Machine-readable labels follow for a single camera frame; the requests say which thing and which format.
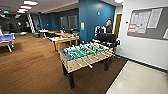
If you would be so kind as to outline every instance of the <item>window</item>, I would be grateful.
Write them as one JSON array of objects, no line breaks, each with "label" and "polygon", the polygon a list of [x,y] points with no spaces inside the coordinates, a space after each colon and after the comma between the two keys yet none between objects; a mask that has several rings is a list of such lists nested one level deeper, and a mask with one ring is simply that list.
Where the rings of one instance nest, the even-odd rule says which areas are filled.
[{"label": "window", "polygon": [[69,28],[77,28],[77,16],[69,16]]},{"label": "window", "polygon": [[68,22],[66,17],[60,17],[61,20],[61,27],[68,28]]}]

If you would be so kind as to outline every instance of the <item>foosball table leg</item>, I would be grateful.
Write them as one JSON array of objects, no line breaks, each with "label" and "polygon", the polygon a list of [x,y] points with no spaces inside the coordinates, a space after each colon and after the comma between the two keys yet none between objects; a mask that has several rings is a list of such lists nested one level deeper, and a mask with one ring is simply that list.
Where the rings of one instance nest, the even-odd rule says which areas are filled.
[{"label": "foosball table leg", "polygon": [[74,84],[74,77],[73,77],[73,72],[68,73],[69,74],[69,83],[70,83],[70,87],[71,89],[73,89],[75,87]]},{"label": "foosball table leg", "polygon": [[107,59],[105,60],[105,63],[104,63],[104,70],[105,70],[105,71],[108,70],[109,62],[110,62],[110,58],[107,58]]},{"label": "foosball table leg", "polygon": [[66,68],[65,68],[65,66],[64,66],[63,63],[62,63],[62,68],[63,68],[63,73],[64,73],[64,75],[66,75],[68,72],[67,72],[67,70],[66,70]]}]

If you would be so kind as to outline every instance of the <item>doorway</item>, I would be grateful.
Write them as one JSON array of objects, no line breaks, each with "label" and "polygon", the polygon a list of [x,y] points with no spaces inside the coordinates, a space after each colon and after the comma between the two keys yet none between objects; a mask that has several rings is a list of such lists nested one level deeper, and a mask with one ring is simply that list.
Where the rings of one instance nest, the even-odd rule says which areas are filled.
[{"label": "doorway", "polygon": [[2,31],[10,33],[31,33],[27,15],[0,14],[0,26]]},{"label": "doorway", "polygon": [[118,38],[118,33],[119,33],[119,28],[120,28],[120,21],[121,21],[121,15],[122,14],[118,14],[116,17],[116,24],[115,24],[115,30],[114,30],[114,34],[116,34],[116,38]]}]

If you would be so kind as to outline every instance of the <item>blue wall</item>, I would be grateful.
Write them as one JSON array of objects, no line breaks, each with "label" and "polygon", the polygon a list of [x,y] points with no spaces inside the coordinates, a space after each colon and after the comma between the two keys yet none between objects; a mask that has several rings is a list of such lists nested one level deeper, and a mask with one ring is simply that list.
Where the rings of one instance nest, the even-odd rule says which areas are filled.
[{"label": "blue wall", "polygon": [[51,14],[41,14],[38,13],[41,29],[51,29],[52,23],[51,23]]},{"label": "blue wall", "polygon": [[79,28],[79,9],[71,9],[67,11],[62,11],[62,12],[53,12],[53,13],[48,13],[48,14],[41,14],[39,13],[39,20],[42,29],[48,29],[48,30],[54,30],[55,28],[60,29],[61,28],[61,22],[60,22],[60,17],[66,16],[73,16],[76,15],[78,19],[77,27]]},{"label": "blue wall", "polygon": [[95,27],[106,25],[106,20],[113,20],[114,14],[115,6],[101,0],[79,0],[79,24],[85,23],[85,29],[80,29],[81,41],[88,42],[95,38]]}]

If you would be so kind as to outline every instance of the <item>black trash bin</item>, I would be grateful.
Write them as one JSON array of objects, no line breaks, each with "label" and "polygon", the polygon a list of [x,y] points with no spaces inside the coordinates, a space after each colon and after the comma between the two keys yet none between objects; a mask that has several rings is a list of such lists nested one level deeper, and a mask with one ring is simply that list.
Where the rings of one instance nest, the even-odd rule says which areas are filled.
[{"label": "black trash bin", "polygon": [[33,33],[33,37],[40,38],[40,33]]}]

